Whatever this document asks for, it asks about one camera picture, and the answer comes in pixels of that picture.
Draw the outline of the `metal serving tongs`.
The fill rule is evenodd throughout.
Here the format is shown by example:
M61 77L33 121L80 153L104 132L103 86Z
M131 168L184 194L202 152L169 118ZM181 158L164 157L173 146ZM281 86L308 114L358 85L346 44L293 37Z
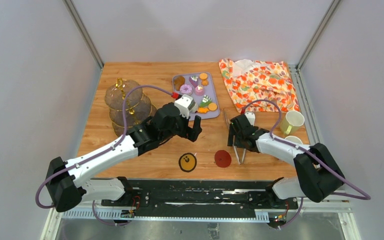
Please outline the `metal serving tongs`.
M236 110L235 107L225 107L222 110L227 131L230 129L231 119L238 116L240 113ZM235 145L235 137L233 137L233 146L231 147L234 152L237 164L242 165L245 161L246 150L244 148L239 148Z

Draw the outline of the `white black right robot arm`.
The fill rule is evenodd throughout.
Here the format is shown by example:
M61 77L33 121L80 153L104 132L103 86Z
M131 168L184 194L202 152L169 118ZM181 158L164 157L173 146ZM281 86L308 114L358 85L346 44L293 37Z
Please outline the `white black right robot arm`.
M296 177L278 178L266 187L266 203L279 208L289 198L319 203L344 185L344 175L322 143L296 144L254 126L246 114L230 120L227 145L273 156L295 168Z

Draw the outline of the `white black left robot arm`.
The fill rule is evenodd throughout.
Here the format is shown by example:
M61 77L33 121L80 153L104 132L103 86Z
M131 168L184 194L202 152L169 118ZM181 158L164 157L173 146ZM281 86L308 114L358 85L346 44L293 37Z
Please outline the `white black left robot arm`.
M52 208L59 213L73 209L79 203L92 200L113 200L120 206L129 206L133 193L118 179L91 179L98 173L125 160L133 159L158 148L174 136L195 142L202 132L201 117L195 116L189 126L190 114L197 112L199 105L178 99L156 110L140 124L127 130L111 143L81 157L50 161L45 181L52 200Z

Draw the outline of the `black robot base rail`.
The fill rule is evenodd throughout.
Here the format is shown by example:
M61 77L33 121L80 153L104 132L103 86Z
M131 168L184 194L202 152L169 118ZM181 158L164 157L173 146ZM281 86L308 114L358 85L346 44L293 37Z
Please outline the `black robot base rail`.
M117 209L116 222L129 220L266 223L288 221L296 197L277 200L263 180L129 179L118 200L97 200Z

